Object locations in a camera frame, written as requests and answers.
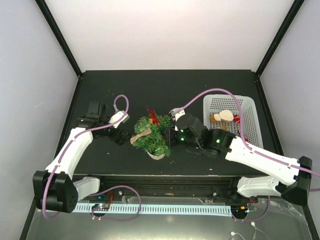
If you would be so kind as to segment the burlap fabric ornament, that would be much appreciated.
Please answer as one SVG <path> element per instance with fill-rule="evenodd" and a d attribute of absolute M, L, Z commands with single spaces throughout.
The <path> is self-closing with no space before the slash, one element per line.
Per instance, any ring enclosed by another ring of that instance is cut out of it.
<path fill-rule="evenodd" d="M 152 132 L 152 130 L 150 128 L 143 130 L 139 134 L 130 138 L 130 144 L 133 145 L 138 139 L 149 135 L 151 132 Z"/>

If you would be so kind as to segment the small green christmas tree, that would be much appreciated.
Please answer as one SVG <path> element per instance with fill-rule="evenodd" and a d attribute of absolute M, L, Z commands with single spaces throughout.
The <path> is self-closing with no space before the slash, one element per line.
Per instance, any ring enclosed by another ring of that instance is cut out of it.
<path fill-rule="evenodd" d="M 173 125 L 168 115 L 157 115 L 161 121 L 159 126 L 149 123 L 149 117 L 141 117 L 134 125 L 134 136 L 146 130 L 151 129 L 147 136 L 139 138 L 132 146 L 145 151 L 152 159 L 160 160 L 171 155 L 170 147 L 165 142 L 165 130 Z"/>

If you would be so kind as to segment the red star ornament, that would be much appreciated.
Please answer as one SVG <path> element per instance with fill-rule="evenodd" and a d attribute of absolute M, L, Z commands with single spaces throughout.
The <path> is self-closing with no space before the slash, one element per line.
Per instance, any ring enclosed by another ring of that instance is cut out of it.
<path fill-rule="evenodd" d="M 158 119 L 156 112 L 154 109 L 150 109 L 148 107 L 146 107 L 146 110 L 148 111 L 149 114 L 149 119 L 153 119 L 153 124 L 156 126 L 159 126 L 159 124 L 161 124 L 162 122 Z"/>

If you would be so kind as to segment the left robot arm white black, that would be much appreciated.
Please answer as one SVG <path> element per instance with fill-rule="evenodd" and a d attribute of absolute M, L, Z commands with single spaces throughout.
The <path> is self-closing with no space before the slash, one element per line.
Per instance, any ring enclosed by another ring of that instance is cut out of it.
<path fill-rule="evenodd" d="M 119 129 L 121 123 L 129 119 L 128 110 L 119 110 L 114 103 L 114 114 L 104 117 L 105 104 L 91 102 L 87 113 L 79 117 L 70 130 L 66 143 L 54 160 L 43 171 L 36 171 L 32 177 L 35 204 L 42 210 L 71 213 L 77 203 L 92 195 L 103 199 L 108 192 L 106 185 L 98 177 L 85 176 L 73 181 L 75 169 L 86 148 L 98 137 L 109 137 L 122 145 L 128 138 L 126 131 Z"/>

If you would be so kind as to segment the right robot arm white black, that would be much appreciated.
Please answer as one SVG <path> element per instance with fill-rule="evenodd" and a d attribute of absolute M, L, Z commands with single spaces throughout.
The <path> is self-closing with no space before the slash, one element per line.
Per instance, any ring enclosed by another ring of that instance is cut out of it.
<path fill-rule="evenodd" d="M 256 147 L 229 131 L 208 129 L 189 113 L 177 117 L 175 126 L 163 134 L 169 147 L 184 144 L 189 153 L 224 159 L 266 174 L 236 177 L 227 189 L 228 198 L 234 202 L 243 197 L 275 196 L 295 205 L 308 203 L 312 179 L 312 160 L 308 157 L 290 158 Z"/>

